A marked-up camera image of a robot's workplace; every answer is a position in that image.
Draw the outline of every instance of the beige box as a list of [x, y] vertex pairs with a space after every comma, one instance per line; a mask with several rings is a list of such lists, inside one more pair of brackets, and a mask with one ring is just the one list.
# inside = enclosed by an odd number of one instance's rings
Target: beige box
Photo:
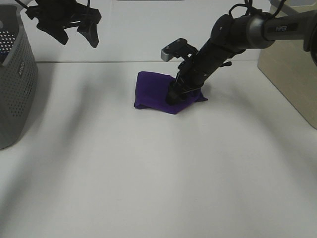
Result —
[[[278, 1], [271, 2], [273, 13]], [[287, 5], [279, 16], [316, 9], [316, 2], [310, 6]], [[261, 50], [258, 67], [307, 122], [317, 128], [317, 67], [311, 54], [304, 52], [303, 44], [303, 40], [276, 41]]]

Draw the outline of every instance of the purple cloth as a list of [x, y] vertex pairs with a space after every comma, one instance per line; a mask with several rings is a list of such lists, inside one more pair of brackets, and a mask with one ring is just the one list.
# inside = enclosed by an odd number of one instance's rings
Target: purple cloth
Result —
[[135, 89], [135, 108], [153, 108], [162, 112], [177, 114], [194, 102], [207, 99], [200, 93], [189, 93], [188, 98], [179, 104], [169, 105], [165, 101], [169, 84], [175, 78], [160, 73], [139, 72]]

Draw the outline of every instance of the folded cloth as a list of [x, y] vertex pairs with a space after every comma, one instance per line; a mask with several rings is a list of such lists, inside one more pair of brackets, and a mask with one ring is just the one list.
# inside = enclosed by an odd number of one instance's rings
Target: folded cloth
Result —
[[194, 102], [203, 102], [207, 99], [201, 91], [188, 93], [184, 102], [176, 105], [169, 105], [165, 99], [168, 87], [175, 78], [160, 73], [139, 72], [134, 107], [137, 109], [153, 108], [169, 114], [177, 114]]

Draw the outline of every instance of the white wall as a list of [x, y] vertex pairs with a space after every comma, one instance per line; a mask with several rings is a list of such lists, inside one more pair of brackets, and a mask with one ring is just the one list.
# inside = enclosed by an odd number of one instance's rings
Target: white wall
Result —
[[[68, 29], [66, 46], [36, 29], [36, 20], [22, 19], [36, 60], [39, 61], [160, 61], [160, 50], [179, 37], [200, 48], [212, 26], [236, 3], [243, 0], [117, 1], [91, 0], [103, 16], [98, 25], [100, 44], [92, 49], [75, 29]], [[255, 0], [268, 10], [269, 1]], [[236, 16], [242, 9], [235, 11]], [[237, 56], [257, 60], [258, 50]]]

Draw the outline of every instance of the white tabletop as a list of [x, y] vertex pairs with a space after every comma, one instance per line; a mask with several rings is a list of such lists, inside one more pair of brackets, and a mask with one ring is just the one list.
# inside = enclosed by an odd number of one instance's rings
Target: white tabletop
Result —
[[1, 238], [316, 238], [317, 131], [236, 61], [174, 116], [133, 107], [171, 63], [39, 64], [24, 136], [1, 151]]
[[[36, 28], [25, 11], [22, 19], [37, 61], [161, 61], [160, 51], [178, 38], [200, 49], [210, 37], [217, 19], [227, 14], [237, 0], [117, 1], [91, 0], [103, 16], [98, 25], [100, 44], [93, 49], [86, 39], [68, 29], [69, 42], [60, 44]], [[269, 9], [269, 1], [254, 1]], [[236, 17], [244, 8], [234, 11]], [[249, 50], [236, 60], [257, 60], [259, 50]]]

